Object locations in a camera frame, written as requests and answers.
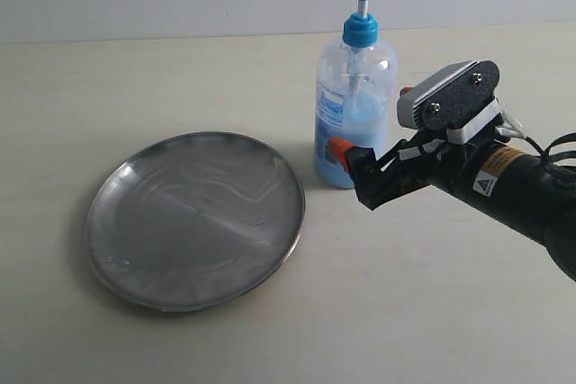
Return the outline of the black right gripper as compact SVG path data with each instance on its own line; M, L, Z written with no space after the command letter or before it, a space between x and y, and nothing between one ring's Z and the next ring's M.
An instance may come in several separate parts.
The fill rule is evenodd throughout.
M411 90L412 86L402 87L399 96ZM457 180L477 154L473 143L456 145L417 132L392 154L381 174L370 147L333 137L328 140L328 150L352 180L358 201L369 210L379 207L379 200L395 200L428 186L453 194Z

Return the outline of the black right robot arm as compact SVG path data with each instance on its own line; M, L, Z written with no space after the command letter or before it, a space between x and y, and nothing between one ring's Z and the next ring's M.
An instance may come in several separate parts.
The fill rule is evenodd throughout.
M415 135L377 157L369 147L331 138L329 152L350 176L370 210L428 186L455 197L544 247L575 276L575 171L572 156L509 146L523 135L503 114L493 86L445 85L423 94L405 90Z

